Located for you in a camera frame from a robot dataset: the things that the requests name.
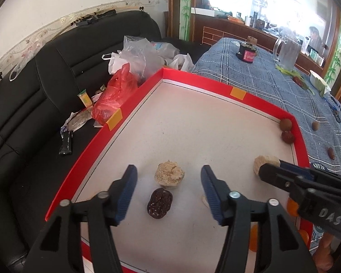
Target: black package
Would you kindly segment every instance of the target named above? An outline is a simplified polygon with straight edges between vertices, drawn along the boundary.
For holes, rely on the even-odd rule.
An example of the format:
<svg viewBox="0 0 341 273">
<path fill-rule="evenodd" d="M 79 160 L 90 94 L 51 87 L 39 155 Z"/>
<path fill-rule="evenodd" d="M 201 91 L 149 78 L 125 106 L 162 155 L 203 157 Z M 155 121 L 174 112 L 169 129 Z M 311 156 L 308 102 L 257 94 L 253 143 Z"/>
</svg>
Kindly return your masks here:
<svg viewBox="0 0 341 273">
<path fill-rule="evenodd" d="M 72 136 L 73 136 L 73 131 L 63 132 L 62 146 L 59 151 L 60 155 L 72 154 Z"/>
</svg>

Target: beige round food item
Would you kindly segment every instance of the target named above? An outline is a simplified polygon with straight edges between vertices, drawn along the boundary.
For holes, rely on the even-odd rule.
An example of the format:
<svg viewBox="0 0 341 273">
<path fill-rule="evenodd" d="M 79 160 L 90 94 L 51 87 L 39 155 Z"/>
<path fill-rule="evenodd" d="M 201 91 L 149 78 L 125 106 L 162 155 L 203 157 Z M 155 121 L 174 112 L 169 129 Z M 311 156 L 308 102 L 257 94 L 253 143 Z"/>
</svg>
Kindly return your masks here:
<svg viewBox="0 0 341 273">
<path fill-rule="evenodd" d="M 204 205 L 206 205 L 208 208 L 210 208 L 210 205 L 208 204 L 206 195 L 202 195 L 201 200 L 202 200 L 202 203 L 203 203 Z"/>
<path fill-rule="evenodd" d="M 268 156 L 268 155 L 266 155 L 266 156 L 260 155 L 260 156 L 256 157 L 254 160 L 254 172 L 256 175 L 259 175 L 260 167 L 266 163 L 270 163 L 270 164 L 273 164 L 277 167 L 280 167 L 280 160 L 277 157 Z"/>
<path fill-rule="evenodd" d="M 184 177 L 184 171 L 177 162 L 167 161 L 158 165 L 154 179 L 162 187 L 177 187 Z"/>
</svg>

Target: blue plaid tablecloth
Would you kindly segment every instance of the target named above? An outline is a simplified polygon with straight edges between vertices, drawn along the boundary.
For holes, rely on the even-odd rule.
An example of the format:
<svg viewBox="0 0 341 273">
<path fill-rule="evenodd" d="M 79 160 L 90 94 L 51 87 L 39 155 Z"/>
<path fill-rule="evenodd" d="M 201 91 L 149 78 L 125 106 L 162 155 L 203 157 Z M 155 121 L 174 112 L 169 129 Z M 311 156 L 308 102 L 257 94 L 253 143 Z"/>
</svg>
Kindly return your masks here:
<svg viewBox="0 0 341 273">
<path fill-rule="evenodd" d="M 312 86 L 309 76 L 299 71 L 315 95 L 277 70 L 272 54 L 261 48 L 257 49 L 258 56 L 252 64 L 240 61 L 236 57 L 237 43 L 240 42 L 222 38 L 202 55 L 192 73 L 239 87 L 293 114 L 300 126 L 309 161 L 341 175 L 341 123 Z M 318 131 L 312 130 L 313 121 L 320 122 Z M 329 147 L 335 150 L 335 160 L 328 157 Z"/>
</svg>

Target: orange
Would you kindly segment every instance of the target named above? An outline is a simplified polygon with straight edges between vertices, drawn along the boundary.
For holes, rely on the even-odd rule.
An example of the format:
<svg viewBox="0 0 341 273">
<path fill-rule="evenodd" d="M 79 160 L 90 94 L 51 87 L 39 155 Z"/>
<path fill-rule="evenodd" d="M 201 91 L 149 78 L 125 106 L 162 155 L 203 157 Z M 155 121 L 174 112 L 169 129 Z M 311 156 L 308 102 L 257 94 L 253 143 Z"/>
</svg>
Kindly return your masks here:
<svg viewBox="0 0 341 273">
<path fill-rule="evenodd" d="M 301 234 L 302 239 L 306 245 L 309 243 L 309 235 L 305 230 L 298 230 L 299 234 Z"/>
<path fill-rule="evenodd" d="M 288 198 L 288 202 L 286 204 L 286 210 L 291 216 L 298 217 L 298 212 L 297 212 L 298 208 L 299 208 L 298 203 L 292 200 L 291 198 Z"/>
<path fill-rule="evenodd" d="M 253 225 L 250 229 L 249 249 L 255 253 L 258 250 L 258 224 Z"/>
</svg>

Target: glass pitcher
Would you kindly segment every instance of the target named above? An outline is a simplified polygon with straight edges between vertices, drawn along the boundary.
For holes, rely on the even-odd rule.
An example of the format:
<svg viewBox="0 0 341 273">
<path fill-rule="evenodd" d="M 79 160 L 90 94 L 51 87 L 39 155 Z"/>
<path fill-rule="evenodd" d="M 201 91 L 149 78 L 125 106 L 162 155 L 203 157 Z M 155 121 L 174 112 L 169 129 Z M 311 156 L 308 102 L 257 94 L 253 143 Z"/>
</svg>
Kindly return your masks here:
<svg viewBox="0 0 341 273">
<path fill-rule="evenodd" d="M 279 45 L 282 44 L 280 49 L 279 57 L 277 56 L 277 50 Z M 273 57 L 281 68 L 292 71 L 294 65 L 297 61 L 297 57 L 299 56 L 299 52 L 301 51 L 302 46 L 297 42 L 297 40 L 290 38 L 288 35 L 283 35 L 278 38 L 275 42 L 273 49 Z"/>
</svg>

